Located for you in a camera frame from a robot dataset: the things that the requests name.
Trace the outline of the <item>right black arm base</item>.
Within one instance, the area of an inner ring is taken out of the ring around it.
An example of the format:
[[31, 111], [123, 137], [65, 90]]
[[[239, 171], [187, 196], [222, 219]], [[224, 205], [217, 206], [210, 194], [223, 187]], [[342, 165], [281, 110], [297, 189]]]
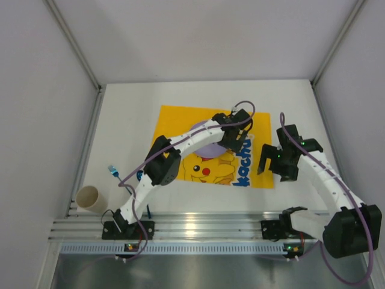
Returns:
[[292, 227], [291, 215], [298, 211], [307, 211], [305, 207], [291, 207], [279, 214], [278, 220], [262, 220], [260, 222], [262, 238], [277, 242], [292, 237], [299, 237], [300, 232]]

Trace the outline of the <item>purple plastic plate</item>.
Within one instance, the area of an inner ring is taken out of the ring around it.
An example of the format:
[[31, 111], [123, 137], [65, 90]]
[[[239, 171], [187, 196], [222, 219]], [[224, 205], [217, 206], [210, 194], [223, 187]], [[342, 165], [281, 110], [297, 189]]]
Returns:
[[218, 145], [217, 143], [210, 143], [196, 151], [194, 153], [201, 158], [217, 158], [224, 155], [227, 149]]

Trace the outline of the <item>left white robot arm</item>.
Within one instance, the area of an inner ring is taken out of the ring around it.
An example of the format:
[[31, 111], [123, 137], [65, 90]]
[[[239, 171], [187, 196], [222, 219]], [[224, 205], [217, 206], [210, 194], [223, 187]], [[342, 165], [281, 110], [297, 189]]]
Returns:
[[130, 188], [132, 196], [113, 214], [113, 224], [122, 234], [140, 222], [152, 194], [161, 186], [173, 182], [181, 161], [189, 154], [212, 143], [239, 152], [245, 140], [253, 114], [233, 110], [230, 114], [218, 113], [196, 129], [176, 137], [159, 136], [152, 144], [146, 159], [119, 183]]

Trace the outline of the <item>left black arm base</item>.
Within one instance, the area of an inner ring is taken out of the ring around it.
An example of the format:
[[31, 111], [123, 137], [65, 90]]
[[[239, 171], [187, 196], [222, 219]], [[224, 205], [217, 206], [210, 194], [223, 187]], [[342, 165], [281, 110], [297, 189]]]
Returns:
[[103, 240], [152, 240], [155, 232], [154, 221], [142, 221], [141, 225], [136, 221], [129, 224], [120, 210], [112, 214], [112, 220], [103, 221], [102, 224]]

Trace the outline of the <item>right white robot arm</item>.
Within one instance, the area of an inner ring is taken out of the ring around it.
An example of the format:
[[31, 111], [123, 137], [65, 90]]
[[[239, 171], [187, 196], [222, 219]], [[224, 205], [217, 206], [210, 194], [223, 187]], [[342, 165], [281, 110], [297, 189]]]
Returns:
[[322, 146], [314, 138], [304, 139], [295, 125], [277, 130], [279, 146], [262, 146], [258, 174], [266, 169], [282, 182], [305, 176], [325, 203], [329, 218], [306, 207], [291, 207], [279, 215], [281, 234], [304, 233], [319, 240], [333, 258], [377, 250], [382, 213], [367, 205], [343, 182], [330, 165]]

